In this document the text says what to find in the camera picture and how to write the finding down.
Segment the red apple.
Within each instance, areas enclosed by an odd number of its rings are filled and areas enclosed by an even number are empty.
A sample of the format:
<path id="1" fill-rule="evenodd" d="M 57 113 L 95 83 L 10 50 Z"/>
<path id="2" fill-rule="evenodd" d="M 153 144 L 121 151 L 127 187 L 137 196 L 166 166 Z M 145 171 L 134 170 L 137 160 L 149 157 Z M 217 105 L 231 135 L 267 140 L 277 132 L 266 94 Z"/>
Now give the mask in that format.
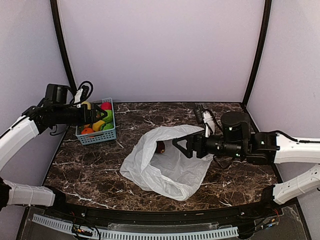
<path id="1" fill-rule="evenodd" d="M 113 109 L 113 105 L 111 102 L 107 101 L 107 102 L 103 102 L 100 106 L 100 108 L 104 111 L 106 110 L 112 110 Z"/>

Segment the yellow fruit slice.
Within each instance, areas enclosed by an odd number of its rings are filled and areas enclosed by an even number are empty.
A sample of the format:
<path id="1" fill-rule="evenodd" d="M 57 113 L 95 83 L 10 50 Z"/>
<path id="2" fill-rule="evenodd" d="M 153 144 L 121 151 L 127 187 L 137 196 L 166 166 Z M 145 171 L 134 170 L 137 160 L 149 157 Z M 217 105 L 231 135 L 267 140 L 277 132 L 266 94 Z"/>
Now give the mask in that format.
<path id="1" fill-rule="evenodd" d="M 88 101 L 83 101 L 81 105 L 86 106 L 88 110 L 91 110 L 91 103 Z"/>

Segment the white plastic bag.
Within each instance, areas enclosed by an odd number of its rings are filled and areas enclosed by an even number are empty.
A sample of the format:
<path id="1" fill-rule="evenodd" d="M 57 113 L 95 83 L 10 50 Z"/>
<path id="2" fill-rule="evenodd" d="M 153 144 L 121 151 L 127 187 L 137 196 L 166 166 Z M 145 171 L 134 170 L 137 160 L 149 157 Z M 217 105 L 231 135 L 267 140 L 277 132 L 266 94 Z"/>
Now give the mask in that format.
<path id="1" fill-rule="evenodd" d="M 124 159 L 120 174 L 144 191 L 176 201 L 189 199 L 201 186 L 210 164 L 211 154 L 197 158 L 185 157 L 172 140 L 201 131 L 199 126 L 160 126 L 145 133 Z M 155 153 L 157 141 L 163 141 L 165 152 Z"/>

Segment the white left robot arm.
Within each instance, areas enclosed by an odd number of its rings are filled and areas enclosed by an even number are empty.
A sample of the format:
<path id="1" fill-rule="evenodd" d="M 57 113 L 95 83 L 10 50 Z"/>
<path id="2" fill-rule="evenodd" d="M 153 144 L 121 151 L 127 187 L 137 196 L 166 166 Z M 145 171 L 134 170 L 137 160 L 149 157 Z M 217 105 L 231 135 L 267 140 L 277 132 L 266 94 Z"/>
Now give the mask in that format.
<path id="1" fill-rule="evenodd" d="M 58 125 L 83 126 L 100 120 L 97 112 L 105 113 L 98 105 L 88 107 L 84 102 L 93 92 L 93 84 L 84 81 L 70 102 L 67 101 L 71 88 L 67 85 L 48 84 L 44 98 L 25 110 L 21 116 L 0 136 L 0 167 L 4 168 L 10 159 L 29 141 L 47 129 Z M 66 196 L 54 187 L 31 186 L 9 180 L 0 180 L 0 207 L 45 206 L 60 218 L 71 213 L 65 203 Z"/>

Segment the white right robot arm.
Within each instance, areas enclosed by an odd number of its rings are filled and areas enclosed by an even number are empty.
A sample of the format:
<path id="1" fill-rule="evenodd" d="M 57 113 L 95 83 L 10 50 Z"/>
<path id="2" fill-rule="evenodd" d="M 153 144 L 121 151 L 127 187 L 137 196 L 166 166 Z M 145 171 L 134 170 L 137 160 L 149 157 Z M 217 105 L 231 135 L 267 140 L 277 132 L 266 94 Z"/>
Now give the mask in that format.
<path id="1" fill-rule="evenodd" d="M 211 134 L 206 128 L 175 138 L 172 144 L 187 158 L 196 153 L 201 159 L 214 156 L 244 159 L 253 165 L 283 163 L 311 163 L 314 166 L 295 178 L 267 186 L 261 201 L 255 205 L 255 213 L 266 217 L 275 208 L 311 190 L 320 188 L 320 140 L 318 138 L 294 138 L 274 130 L 252 133 L 250 116 L 244 112 L 229 111 L 221 118 L 221 135 Z"/>

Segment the green round fruit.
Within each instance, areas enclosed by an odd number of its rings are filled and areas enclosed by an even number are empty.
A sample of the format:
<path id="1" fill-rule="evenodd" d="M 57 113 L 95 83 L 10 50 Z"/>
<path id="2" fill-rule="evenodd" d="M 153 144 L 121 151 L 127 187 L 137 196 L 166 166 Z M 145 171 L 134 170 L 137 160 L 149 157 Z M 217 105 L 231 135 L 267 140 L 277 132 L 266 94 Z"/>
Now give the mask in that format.
<path id="1" fill-rule="evenodd" d="M 105 112 L 106 112 L 107 114 L 104 114 L 104 115 L 103 115 L 102 120 L 103 120 L 105 123 L 110 123 L 110 122 L 112 122 L 112 121 L 113 121 L 113 117 L 114 117 L 113 111 L 112 111 L 111 109 L 106 109 Z"/>

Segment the green fruit with dark patch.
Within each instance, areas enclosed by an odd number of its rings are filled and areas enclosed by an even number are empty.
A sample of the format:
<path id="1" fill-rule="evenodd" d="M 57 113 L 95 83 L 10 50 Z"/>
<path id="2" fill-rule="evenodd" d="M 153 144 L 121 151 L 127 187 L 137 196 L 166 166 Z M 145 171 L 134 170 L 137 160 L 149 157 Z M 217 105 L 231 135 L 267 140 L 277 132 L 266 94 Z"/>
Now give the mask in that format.
<path id="1" fill-rule="evenodd" d="M 104 123 L 101 127 L 100 130 L 101 131 L 107 131 L 107 130 L 111 130 L 114 128 L 114 124 L 109 122 L 109 123 Z"/>

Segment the dark red fruit in bag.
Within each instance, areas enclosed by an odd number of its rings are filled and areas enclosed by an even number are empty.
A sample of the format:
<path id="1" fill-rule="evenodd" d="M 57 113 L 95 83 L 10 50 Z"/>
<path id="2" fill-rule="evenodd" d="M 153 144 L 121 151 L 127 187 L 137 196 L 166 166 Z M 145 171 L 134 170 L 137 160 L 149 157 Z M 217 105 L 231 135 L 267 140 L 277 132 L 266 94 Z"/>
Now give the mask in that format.
<path id="1" fill-rule="evenodd" d="M 165 143 L 163 141 L 157 141 L 156 142 L 155 153 L 156 154 L 162 154 L 162 153 L 165 152 L 165 150 L 166 150 Z"/>

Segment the orange fruit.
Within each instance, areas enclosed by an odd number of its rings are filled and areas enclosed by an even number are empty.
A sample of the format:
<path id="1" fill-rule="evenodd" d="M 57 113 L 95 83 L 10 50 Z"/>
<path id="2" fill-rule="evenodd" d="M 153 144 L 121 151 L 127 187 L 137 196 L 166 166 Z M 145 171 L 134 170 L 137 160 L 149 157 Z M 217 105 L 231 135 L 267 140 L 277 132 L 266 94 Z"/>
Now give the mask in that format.
<path id="1" fill-rule="evenodd" d="M 89 137 L 89 138 L 93 138 L 94 137 L 94 133 L 95 133 L 95 131 L 91 127 L 85 127 L 81 131 L 81 135 L 82 136 Z"/>

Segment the yellow lemon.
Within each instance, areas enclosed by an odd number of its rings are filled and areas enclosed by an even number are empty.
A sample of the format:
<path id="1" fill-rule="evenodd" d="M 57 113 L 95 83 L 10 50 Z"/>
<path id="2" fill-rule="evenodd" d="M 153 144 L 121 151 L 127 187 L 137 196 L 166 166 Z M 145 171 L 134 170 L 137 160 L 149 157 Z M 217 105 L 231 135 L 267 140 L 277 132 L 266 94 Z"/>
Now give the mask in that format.
<path id="1" fill-rule="evenodd" d="M 99 120 L 95 123 L 92 124 L 92 129 L 94 132 L 99 132 L 101 130 L 101 127 L 105 124 L 106 122 L 103 120 Z"/>

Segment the light blue plastic basket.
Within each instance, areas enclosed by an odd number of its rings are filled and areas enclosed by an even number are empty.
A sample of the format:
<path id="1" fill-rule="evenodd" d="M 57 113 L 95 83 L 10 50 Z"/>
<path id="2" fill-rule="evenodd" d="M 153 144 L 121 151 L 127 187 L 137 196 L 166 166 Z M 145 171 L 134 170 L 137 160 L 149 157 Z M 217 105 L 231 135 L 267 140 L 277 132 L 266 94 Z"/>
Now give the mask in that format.
<path id="1" fill-rule="evenodd" d="M 80 141 L 80 143 L 82 145 L 89 145 L 89 144 L 95 144 L 95 143 L 100 143 L 100 142 L 106 142 L 106 141 L 111 141 L 111 140 L 115 140 L 117 138 L 116 135 L 116 122 L 115 122 L 115 113 L 114 113 L 114 105 L 113 105 L 113 99 L 112 98 L 104 98 L 101 103 L 98 103 L 98 105 L 101 106 L 102 103 L 104 102 L 111 102 L 112 103 L 112 112 L 113 112 L 113 121 L 111 123 L 113 123 L 114 128 L 110 129 L 110 130 L 104 130 L 104 131 L 95 131 L 94 133 L 94 137 L 90 138 L 90 137 L 86 137 L 81 135 L 81 131 L 84 128 L 92 128 L 92 124 L 87 124 L 87 125 L 83 125 L 83 126 L 77 126 L 76 130 L 75 130 L 75 136 L 77 137 L 77 139 Z"/>

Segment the black front rail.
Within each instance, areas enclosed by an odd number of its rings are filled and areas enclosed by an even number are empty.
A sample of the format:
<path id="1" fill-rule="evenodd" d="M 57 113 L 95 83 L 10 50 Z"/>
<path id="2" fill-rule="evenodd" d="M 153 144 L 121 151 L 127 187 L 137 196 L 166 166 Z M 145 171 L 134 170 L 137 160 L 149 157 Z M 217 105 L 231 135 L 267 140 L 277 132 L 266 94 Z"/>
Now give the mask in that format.
<path id="1" fill-rule="evenodd" d="M 129 211 L 97 207 L 87 207 L 72 203 L 45 209 L 53 216 L 61 216 L 76 221 L 89 221 L 95 225 L 116 224 L 246 224 L 276 214 L 274 208 L 259 202 L 207 210 L 192 211 Z"/>

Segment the black left corner post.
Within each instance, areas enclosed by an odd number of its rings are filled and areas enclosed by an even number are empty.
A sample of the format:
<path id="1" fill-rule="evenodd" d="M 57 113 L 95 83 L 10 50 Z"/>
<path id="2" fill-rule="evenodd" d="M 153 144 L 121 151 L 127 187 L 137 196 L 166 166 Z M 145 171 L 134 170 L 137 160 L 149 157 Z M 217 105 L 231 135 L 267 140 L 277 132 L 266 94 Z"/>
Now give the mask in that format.
<path id="1" fill-rule="evenodd" d="M 66 47 L 66 42 L 64 38 L 63 28 L 62 28 L 62 20 L 60 17 L 59 6 L 57 0 L 50 0 L 50 8 L 51 15 L 53 19 L 53 25 L 55 30 L 55 35 L 58 43 L 58 48 L 60 52 L 60 56 L 62 59 L 63 67 L 65 70 L 65 74 L 68 80 L 68 85 L 70 87 L 70 93 L 74 96 L 77 92 L 77 84 L 74 78 L 74 74 L 72 71 L 72 66 L 69 59 L 69 54 Z"/>

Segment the black corner post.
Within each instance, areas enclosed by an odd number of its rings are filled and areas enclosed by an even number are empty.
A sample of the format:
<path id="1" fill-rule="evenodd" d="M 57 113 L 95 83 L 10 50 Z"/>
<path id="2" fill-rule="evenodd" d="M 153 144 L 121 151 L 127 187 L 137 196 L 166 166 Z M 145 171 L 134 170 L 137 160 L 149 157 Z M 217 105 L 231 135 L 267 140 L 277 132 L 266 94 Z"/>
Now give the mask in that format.
<path id="1" fill-rule="evenodd" d="M 60 56 L 62 59 L 63 67 L 65 70 L 65 74 L 68 80 L 68 85 L 70 87 L 70 93 L 74 96 L 77 92 L 77 84 L 74 78 L 74 74 L 72 71 L 72 66 L 69 59 L 69 54 L 66 47 L 66 42 L 64 38 L 63 28 L 62 28 L 62 20 L 60 17 L 59 6 L 57 0 L 50 0 L 50 8 L 51 15 L 53 19 L 53 25 L 55 30 L 55 35 L 58 43 L 58 48 L 60 52 Z"/>
<path id="2" fill-rule="evenodd" d="M 247 106 L 252 95 L 253 87 L 259 70 L 265 40 L 268 31 L 268 25 L 270 20 L 272 7 L 272 0 L 264 1 L 264 8 L 262 14 L 261 27 L 257 42 L 257 47 L 255 51 L 255 56 L 252 64 L 252 69 L 248 79 L 247 87 L 244 93 L 242 103 L 240 104 L 242 110 L 249 114 Z M 253 129 L 254 132 L 250 134 L 250 139 L 248 140 L 248 146 L 245 149 L 248 151 L 246 154 L 247 162 L 257 166 L 270 166 L 274 171 L 275 175 L 279 175 L 279 171 L 276 169 L 274 164 L 274 157 L 276 154 L 276 135 L 274 133 L 260 133 L 258 127 L 254 123 L 253 118 L 250 116 L 250 129 Z"/>

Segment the black right corner post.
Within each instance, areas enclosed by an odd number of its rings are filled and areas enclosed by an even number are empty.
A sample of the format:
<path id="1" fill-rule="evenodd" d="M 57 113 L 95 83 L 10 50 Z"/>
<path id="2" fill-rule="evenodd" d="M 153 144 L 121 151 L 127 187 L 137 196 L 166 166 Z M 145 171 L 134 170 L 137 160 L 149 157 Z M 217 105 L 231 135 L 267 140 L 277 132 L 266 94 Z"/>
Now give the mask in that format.
<path id="1" fill-rule="evenodd" d="M 242 103 L 240 104 L 242 110 L 249 114 L 247 106 L 252 95 L 253 87 L 259 70 L 265 40 L 268 31 L 268 25 L 270 20 L 272 7 L 272 0 L 264 1 L 264 8 L 262 14 L 261 27 L 257 42 L 257 47 L 255 51 L 255 56 L 252 64 L 252 69 L 248 79 L 247 87 L 244 93 Z M 247 162 L 257 166 L 270 166 L 274 171 L 275 175 L 279 175 L 279 171 L 276 169 L 274 164 L 274 157 L 276 154 L 276 135 L 274 133 L 260 133 L 258 127 L 254 123 L 253 118 L 250 116 L 250 129 L 253 129 L 254 132 L 250 134 L 250 139 L 248 140 L 248 146 L 245 149 L 248 151 L 246 154 Z"/>

